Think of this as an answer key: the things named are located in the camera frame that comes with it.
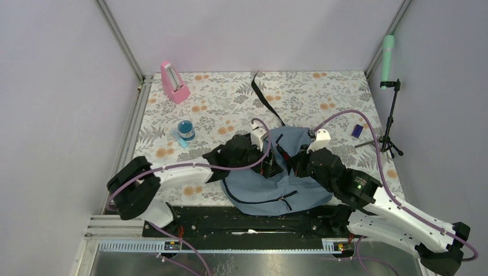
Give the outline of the blue lidded round jar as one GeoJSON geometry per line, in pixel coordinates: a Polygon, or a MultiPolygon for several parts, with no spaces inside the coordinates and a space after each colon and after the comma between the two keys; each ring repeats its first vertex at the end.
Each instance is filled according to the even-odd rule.
{"type": "Polygon", "coordinates": [[[177,125],[179,136],[185,140],[190,141],[195,138],[195,129],[193,123],[189,120],[182,120],[177,125]]]}

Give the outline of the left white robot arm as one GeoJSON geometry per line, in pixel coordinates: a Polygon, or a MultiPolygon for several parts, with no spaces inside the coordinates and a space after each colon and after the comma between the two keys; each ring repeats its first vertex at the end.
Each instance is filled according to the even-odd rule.
{"type": "Polygon", "coordinates": [[[235,135],[225,144],[187,163],[156,165],[145,156],[132,159],[107,183],[110,194],[107,210],[121,220],[141,218],[156,225],[164,236],[178,231],[178,220],[168,204],[155,196],[164,187],[221,181],[232,171],[264,176],[274,171],[272,143],[266,137],[235,135]]]}

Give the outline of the blue-grey student backpack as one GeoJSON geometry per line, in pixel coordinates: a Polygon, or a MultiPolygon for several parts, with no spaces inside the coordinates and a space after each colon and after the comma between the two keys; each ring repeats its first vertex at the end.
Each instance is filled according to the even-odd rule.
{"type": "Polygon", "coordinates": [[[309,146],[314,134],[309,128],[285,126],[271,130],[273,151],[281,174],[264,178],[252,168],[230,172],[222,180],[229,200],[243,213],[253,216],[281,216],[312,209],[329,202],[333,195],[311,177],[288,172],[288,158],[301,146],[309,146]]]}

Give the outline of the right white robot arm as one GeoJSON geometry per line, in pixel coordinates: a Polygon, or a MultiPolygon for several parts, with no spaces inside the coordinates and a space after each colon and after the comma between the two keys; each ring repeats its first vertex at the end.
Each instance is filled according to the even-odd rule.
{"type": "Polygon", "coordinates": [[[454,275],[460,268],[468,225],[446,223],[418,210],[369,174],[347,168],[328,149],[308,151],[303,145],[295,156],[282,156],[289,173],[311,177],[342,202],[330,219],[336,236],[380,240],[410,253],[438,275],[454,275]]]}

